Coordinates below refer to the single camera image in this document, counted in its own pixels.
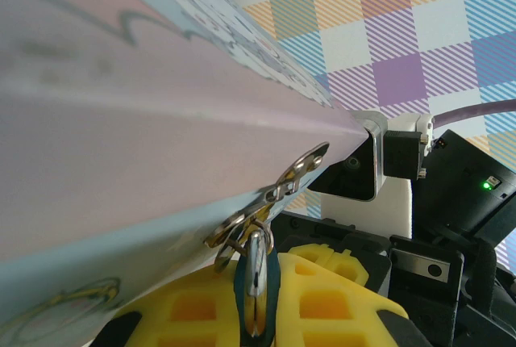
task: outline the plaid fabric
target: plaid fabric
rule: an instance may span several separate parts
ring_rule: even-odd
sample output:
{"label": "plaid fabric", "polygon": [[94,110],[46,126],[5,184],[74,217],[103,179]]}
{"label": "plaid fabric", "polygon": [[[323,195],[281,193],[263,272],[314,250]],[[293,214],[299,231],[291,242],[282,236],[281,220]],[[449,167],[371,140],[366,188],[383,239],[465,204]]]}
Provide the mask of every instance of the plaid fabric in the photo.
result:
{"label": "plaid fabric", "polygon": [[[347,109],[395,117],[516,98],[516,0],[236,1]],[[516,170],[516,112],[447,128]],[[320,198],[289,209],[320,216]],[[516,271],[516,232],[497,251]]]}

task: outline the checkered background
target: checkered background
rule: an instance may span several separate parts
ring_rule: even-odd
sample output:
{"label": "checkered background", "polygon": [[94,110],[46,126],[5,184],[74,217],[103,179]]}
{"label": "checkered background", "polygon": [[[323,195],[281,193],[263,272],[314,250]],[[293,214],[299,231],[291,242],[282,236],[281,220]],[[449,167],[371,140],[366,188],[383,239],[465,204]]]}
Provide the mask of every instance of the checkered background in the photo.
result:
{"label": "checkered background", "polygon": [[[516,0],[236,1],[347,109],[437,115],[516,98]],[[447,128],[516,170],[516,112]],[[320,198],[289,209],[318,217]],[[497,254],[516,271],[516,232]]]}

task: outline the colorful plaid pattern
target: colorful plaid pattern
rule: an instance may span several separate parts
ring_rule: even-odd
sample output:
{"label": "colorful plaid pattern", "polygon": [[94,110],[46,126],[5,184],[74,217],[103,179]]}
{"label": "colorful plaid pattern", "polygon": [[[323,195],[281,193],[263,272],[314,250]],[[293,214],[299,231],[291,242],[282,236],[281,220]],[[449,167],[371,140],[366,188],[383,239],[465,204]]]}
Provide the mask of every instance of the colorful plaid pattern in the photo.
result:
{"label": "colorful plaid pattern", "polygon": [[[516,0],[236,1],[347,109],[395,117],[516,98]],[[516,112],[449,128],[516,170]],[[306,192],[290,209],[320,216],[319,203]],[[497,251],[516,271],[516,232]]]}

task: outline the purple cable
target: purple cable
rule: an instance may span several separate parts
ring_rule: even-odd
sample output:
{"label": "purple cable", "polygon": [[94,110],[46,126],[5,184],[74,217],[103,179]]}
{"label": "purple cable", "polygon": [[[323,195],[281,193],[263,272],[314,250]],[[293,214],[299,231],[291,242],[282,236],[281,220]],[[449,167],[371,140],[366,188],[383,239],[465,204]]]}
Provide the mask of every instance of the purple cable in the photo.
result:
{"label": "purple cable", "polygon": [[508,99],[506,101],[486,102],[470,107],[461,107],[454,111],[447,111],[435,117],[434,128],[448,125],[463,119],[471,119],[479,115],[491,115],[493,113],[506,113],[507,111],[516,111],[516,99]]}

